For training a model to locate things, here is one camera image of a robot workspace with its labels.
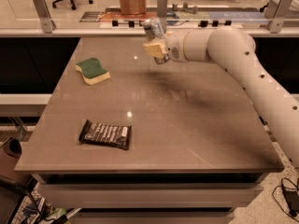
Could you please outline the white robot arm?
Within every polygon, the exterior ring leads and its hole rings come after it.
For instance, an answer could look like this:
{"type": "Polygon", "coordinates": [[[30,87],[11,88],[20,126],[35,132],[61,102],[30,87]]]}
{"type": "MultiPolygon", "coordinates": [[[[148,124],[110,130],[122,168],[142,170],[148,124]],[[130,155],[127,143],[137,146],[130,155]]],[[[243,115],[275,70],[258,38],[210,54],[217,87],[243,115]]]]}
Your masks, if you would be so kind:
{"type": "Polygon", "coordinates": [[[261,65],[253,38],[232,26],[165,33],[144,27],[144,50],[158,63],[213,62],[245,89],[285,155],[299,167],[299,102],[261,65]]]}

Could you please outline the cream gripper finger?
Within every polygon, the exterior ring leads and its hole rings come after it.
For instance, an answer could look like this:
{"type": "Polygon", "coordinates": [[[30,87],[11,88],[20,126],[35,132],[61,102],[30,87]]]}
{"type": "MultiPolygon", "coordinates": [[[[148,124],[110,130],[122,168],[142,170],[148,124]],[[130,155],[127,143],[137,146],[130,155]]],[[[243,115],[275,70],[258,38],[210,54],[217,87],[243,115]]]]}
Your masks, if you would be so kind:
{"type": "Polygon", "coordinates": [[[144,51],[152,57],[164,59],[167,56],[164,39],[153,39],[143,44],[144,51]]]}

